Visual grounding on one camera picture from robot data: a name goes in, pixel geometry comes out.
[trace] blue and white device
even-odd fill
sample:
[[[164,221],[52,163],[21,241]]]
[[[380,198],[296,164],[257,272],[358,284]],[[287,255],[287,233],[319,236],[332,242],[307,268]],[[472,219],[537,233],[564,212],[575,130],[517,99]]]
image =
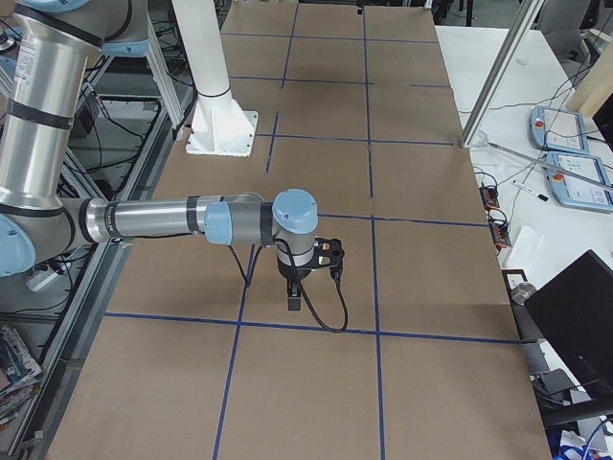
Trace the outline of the blue and white device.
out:
[[[537,105],[530,114],[530,131],[541,149],[590,154],[580,113]]]
[[[598,156],[550,151],[547,154],[547,162],[588,179],[611,185],[604,164]],[[548,170],[547,179],[554,196],[562,206],[613,213],[613,199],[609,192],[561,172]]]

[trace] computer monitor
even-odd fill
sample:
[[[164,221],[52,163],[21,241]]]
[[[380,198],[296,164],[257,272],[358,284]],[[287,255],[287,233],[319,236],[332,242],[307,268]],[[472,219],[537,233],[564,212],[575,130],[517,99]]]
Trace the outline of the computer monitor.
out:
[[[589,250],[525,305],[588,394],[613,395],[613,270]]]

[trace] blue cable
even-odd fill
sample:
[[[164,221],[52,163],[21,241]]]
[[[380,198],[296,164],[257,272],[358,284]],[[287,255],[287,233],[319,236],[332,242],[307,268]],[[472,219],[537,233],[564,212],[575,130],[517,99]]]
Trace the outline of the blue cable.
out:
[[[596,427],[596,429],[594,429],[594,431],[592,431],[592,434],[590,434],[590,437],[587,439],[587,443],[585,444],[585,450],[583,451],[581,460],[587,460],[587,457],[590,454],[590,446],[592,446],[592,441],[594,441],[594,438],[596,437],[598,432],[601,430],[601,428],[605,426],[608,422],[611,422],[612,420],[613,420],[613,417],[607,417],[606,419],[604,419],[602,422],[599,423],[599,425]]]

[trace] white table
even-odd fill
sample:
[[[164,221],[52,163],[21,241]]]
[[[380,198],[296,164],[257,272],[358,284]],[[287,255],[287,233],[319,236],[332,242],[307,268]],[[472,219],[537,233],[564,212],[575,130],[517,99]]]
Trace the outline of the white table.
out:
[[[437,27],[443,49],[443,57],[458,109],[469,111],[479,95],[500,45],[507,31],[461,27]],[[567,80],[547,42],[539,31],[529,31],[517,59],[511,63],[492,107],[507,104],[539,103],[551,98]],[[570,88],[566,83],[563,89]],[[567,93],[558,97],[552,107],[558,108]],[[533,147],[528,129],[530,105],[491,110],[481,130],[489,140],[501,146],[537,157],[539,149]],[[461,113],[464,124],[468,114]],[[596,128],[592,120],[586,120],[586,128]],[[613,154],[606,144],[589,143],[590,152],[613,166]],[[527,162],[492,148],[472,149],[475,166],[493,174],[502,181],[527,166]],[[516,179],[522,180],[526,172]],[[511,242],[521,226],[528,225],[544,235],[541,245],[524,268],[531,283],[541,288],[564,267],[588,249],[593,249],[608,265],[613,267],[613,215],[600,214],[561,207],[548,189],[544,170],[540,167],[528,177],[526,185],[549,196],[543,202],[532,195],[519,192],[512,180],[499,188],[501,209],[511,217],[515,197],[515,209],[511,221]]]

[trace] table surface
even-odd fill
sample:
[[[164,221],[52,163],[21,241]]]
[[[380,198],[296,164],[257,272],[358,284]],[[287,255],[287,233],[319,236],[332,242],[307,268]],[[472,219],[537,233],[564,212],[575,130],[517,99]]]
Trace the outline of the table surface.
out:
[[[234,3],[223,44],[254,151],[177,141],[155,197],[312,192],[349,331],[287,311],[272,250],[247,288],[225,247],[137,241],[48,458],[549,458],[431,13]]]
[[[479,95],[507,31],[437,27],[437,33],[456,104],[460,111],[468,112]],[[563,94],[554,99],[553,108],[565,106],[563,103],[571,91],[564,92],[564,89],[570,88],[570,83],[542,33],[529,31],[499,87],[492,107],[524,105],[490,110],[481,130],[491,142],[537,157],[540,150],[532,145],[528,129],[532,105],[544,100],[542,104],[548,104],[563,83],[560,91]],[[460,115],[464,124],[468,114]],[[585,120],[585,126],[588,131],[596,129],[591,119]],[[591,154],[600,156],[605,164],[613,166],[613,154],[606,144],[590,141],[589,148]],[[471,149],[470,155],[475,166],[493,174],[499,182],[527,165],[527,161],[492,148]],[[523,180],[527,172],[515,179]],[[540,167],[530,173],[526,185],[549,196],[550,200],[543,202],[532,195],[520,193],[512,185],[512,180],[499,188],[501,209],[509,217],[512,214],[511,242],[524,225],[544,236],[529,263],[514,268],[524,268],[530,282],[540,288],[588,249],[593,249],[609,266],[613,266],[613,215],[560,206],[552,196],[546,184],[545,172]]]

